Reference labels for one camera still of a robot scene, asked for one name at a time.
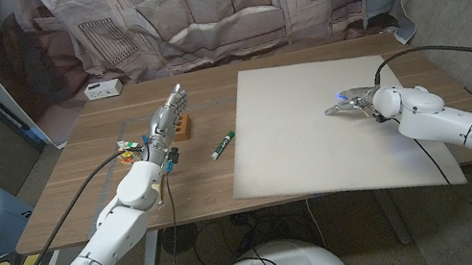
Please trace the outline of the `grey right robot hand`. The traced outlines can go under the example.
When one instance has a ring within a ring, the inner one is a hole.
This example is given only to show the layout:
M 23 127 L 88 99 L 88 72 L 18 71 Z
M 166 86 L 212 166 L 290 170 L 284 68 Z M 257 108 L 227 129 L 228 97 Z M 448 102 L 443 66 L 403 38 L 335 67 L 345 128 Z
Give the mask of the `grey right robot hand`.
M 380 86 L 374 85 L 340 91 L 335 98 L 338 102 L 334 106 L 327 108 L 324 115 L 331 116 L 342 111 L 374 109 L 373 99 L 379 89 Z

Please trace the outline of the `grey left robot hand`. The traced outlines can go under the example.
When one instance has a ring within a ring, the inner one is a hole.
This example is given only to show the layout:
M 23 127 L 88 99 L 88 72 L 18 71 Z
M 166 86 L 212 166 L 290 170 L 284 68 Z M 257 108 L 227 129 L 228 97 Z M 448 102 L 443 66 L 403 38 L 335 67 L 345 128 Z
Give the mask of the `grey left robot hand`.
M 163 106 L 158 108 L 151 119 L 147 144 L 142 152 L 142 159 L 162 165 L 166 151 L 173 143 L 177 120 L 186 109 L 187 92 L 177 84 Z

